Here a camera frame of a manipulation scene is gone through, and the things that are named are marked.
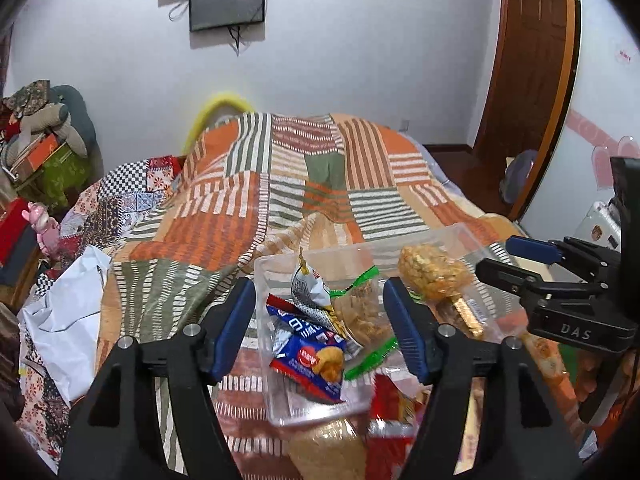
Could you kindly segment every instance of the red logo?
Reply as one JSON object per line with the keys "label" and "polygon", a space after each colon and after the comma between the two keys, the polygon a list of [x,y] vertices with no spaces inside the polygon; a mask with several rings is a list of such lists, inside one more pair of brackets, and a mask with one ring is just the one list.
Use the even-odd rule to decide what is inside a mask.
{"label": "red logo", "polygon": [[316,351],[311,346],[303,346],[298,350],[298,362],[306,368],[315,366],[318,362]]}

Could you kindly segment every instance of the transparent plastic bin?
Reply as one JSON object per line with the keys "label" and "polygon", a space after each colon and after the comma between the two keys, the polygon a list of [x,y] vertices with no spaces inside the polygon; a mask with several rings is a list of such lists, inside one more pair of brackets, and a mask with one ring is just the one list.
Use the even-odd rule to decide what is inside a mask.
{"label": "transparent plastic bin", "polygon": [[[417,244],[433,244],[443,248],[449,256],[464,261],[474,275],[474,282],[460,289],[476,317],[484,325],[484,339],[500,342],[505,336],[497,321],[515,308],[522,307],[505,301],[501,291],[479,283],[475,278],[476,263],[484,257],[492,257],[471,234],[464,224],[454,224],[442,229],[417,234],[386,238],[375,242],[355,244],[343,248],[305,251],[304,257],[324,279],[331,290],[344,289],[371,266],[380,270],[380,291],[383,282],[398,276],[398,257],[403,247]],[[263,256],[255,261],[256,317],[258,351],[262,370],[262,391],[267,407],[267,418],[274,426],[293,426],[321,422],[368,410],[372,397],[372,375],[365,374],[354,381],[343,381],[339,404],[325,404],[312,400],[299,385],[270,368],[273,357],[274,325],[266,310],[269,294],[284,299],[291,298],[290,280],[298,265],[296,253]],[[383,312],[382,296],[379,297]],[[354,363],[347,362],[346,368]],[[399,351],[386,359],[378,372],[389,375],[401,390],[409,394],[418,388],[417,380],[409,373]]]}

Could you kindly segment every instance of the bed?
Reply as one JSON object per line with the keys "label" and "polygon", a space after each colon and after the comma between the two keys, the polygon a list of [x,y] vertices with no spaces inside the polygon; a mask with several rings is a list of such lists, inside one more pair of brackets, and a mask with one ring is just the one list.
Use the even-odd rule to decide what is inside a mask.
{"label": "bed", "polygon": [[[343,246],[464,222],[506,263],[503,242],[517,228],[484,214],[442,173],[433,157],[401,134],[353,116],[292,118],[247,113],[205,130],[184,160],[124,164],[82,193],[62,222],[68,266],[91,244],[113,255],[102,297],[96,368],[122,335],[141,342],[173,335],[222,303],[239,276],[265,254]],[[42,296],[60,271],[38,278]],[[26,408],[18,426],[55,469],[68,431],[68,407],[28,333],[23,346]],[[575,397],[556,388],[572,431]],[[159,421],[171,468],[182,472],[166,382]],[[265,416],[255,321],[214,405],[246,478],[300,478],[287,434]]]}

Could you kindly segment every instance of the pink toy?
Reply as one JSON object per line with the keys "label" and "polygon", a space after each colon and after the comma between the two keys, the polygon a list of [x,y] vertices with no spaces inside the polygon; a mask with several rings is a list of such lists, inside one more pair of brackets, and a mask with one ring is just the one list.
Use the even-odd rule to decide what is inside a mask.
{"label": "pink toy", "polygon": [[27,207],[29,210],[22,212],[22,218],[36,231],[36,239],[42,254],[56,260],[60,248],[60,224],[55,218],[49,216],[44,204],[29,202]]}

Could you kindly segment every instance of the silver screw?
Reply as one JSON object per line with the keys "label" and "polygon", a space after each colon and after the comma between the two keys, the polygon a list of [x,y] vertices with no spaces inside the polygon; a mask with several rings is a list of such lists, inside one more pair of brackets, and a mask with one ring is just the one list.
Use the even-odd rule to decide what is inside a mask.
{"label": "silver screw", "polygon": [[443,337],[453,337],[456,335],[456,329],[453,325],[444,324],[438,327],[438,334]]}
{"label": "silver screw", "polygon": [[517,337],[510,335],[504,340],[505,345],[507,345],[511,350],[518,350],[522,348],[522,341],[520,341]]}
{"label": "silver screw", "polygon": [[126,350],[133,345],[133,338],[130,335],[126,335],[118,339],[118,347]]}
{"label": "silver screw", "polygon": [[191,323],[191,324],[188,324],[186,327],[184,327],[182,329],[182,332],[184,333],[184,335],[193,337],[200,333],[200,326],[196,323]]}

